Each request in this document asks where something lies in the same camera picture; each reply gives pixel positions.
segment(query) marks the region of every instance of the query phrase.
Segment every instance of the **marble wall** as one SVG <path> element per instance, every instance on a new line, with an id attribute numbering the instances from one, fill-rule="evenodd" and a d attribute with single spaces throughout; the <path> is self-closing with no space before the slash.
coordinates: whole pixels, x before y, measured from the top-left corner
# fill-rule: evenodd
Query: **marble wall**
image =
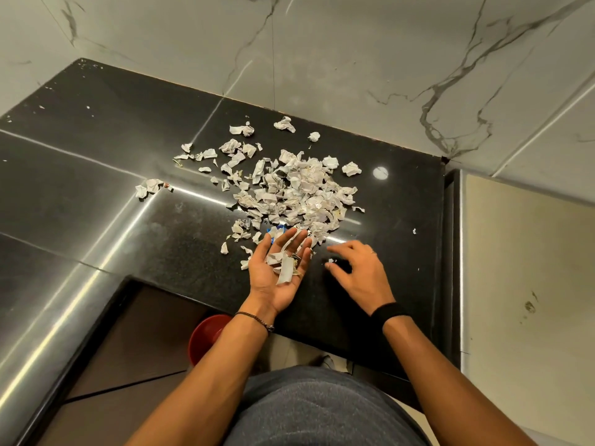
<path id="1" fill-rule="evenodd" d="M 77 58 L 41 0 L 0 0 L 0 115 Z"/>
<path id="2" fill-rule="evenodd" d="M 502 165 L 595 70 L 595 0 L 43 1 L 82 56 L 542 187 Z"/>

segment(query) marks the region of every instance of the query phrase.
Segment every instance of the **red plastic container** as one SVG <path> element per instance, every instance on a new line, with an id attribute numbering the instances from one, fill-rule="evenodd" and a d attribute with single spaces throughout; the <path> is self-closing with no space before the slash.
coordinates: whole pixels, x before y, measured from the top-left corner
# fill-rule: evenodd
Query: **red plastic container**
<path id="1" fill-rule="evenodd" d="M 230 321 L 231 316 L 213 315 L 203 319 L 196 326 L 188 342 L 188 358 L 192 366 L 196 366 L 200 359 L 209 352 L 209 349 L 221 335 L 223 328 Z"/>

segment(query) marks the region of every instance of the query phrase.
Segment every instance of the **black countertop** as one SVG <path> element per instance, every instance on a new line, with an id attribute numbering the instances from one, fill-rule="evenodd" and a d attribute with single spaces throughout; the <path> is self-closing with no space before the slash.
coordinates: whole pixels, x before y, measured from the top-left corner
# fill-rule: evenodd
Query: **black countertop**
<path id="1" fill-rule="evenodd" d="M 333 178 L 358 187 L 355 204 L 366 212 L 349 210 L 331 236 L 370 244 L 395 294 L 441 346 L 435 327 L 444 187 L 438 157 L 297 118 L 295 134 L 279 131 L 272 126 L 281 118 L 275 111 L 87 60 L 74 62 L 7 116 L 0 118 L 0 181 L 9 188 L 1 196 L 2 234 L 228 313 L 249 291 L 248 272 L 239 264 L 246 254 L 239 246 L 254 244 L 228 241 L 229 255 L 220 254 L 232 223 L 243 217 L 224 206 L 237 188 L 222 193 L 211 175 L 197 171 L 210 165 L 220 175 L 211 160 L 176 167 L 171 158 L 182 153 L 180 145 L 194 139 L 196 151 L 218 149 L 231 138 L 229 125 L 249 120 L 256 129 L 249 142 L 260 142 L 264 150 L 238 165 L 244 172 L 259 157 L 278 157 L 281 149 L 357 163 L 361 175 L 348 178 L 338 169 Z M 321 134 L 314 144 L 307 140 L 312 131 Z M 221 153 L 217 160 L 227 161 Z M 377 167 L 387 170 L 386 179 L 374 176 Z M 175 191 L 139 202 L 134 186 L 145 178 L 168 181 Z M 330 257 L 325 247 L 314 250 L 277 331 L 404 376 L 384 338 L 324 270 L 322 262 Z"/>

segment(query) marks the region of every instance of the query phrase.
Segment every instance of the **tiled floor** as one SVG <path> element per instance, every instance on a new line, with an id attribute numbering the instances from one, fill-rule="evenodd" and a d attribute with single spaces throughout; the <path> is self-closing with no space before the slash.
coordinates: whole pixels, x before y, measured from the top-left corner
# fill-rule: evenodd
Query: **tiled floor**
<path id="1" fill-rule="evenodd" d="M 187 341 L 204 312 L 194 302 L 145 288 L 109 332 L 39 444 L 122 445 L 185 377 Z M 264 370 L 275 370 L 307 365 L 323 355 L 272 334 L 258 362 Z M 338 371 L 347 372 L 345 359 L 331 357 Z M 147 379 L 155 380 L 139 383 Z M 425 416 L 405 409 L 435 439 Z"/>

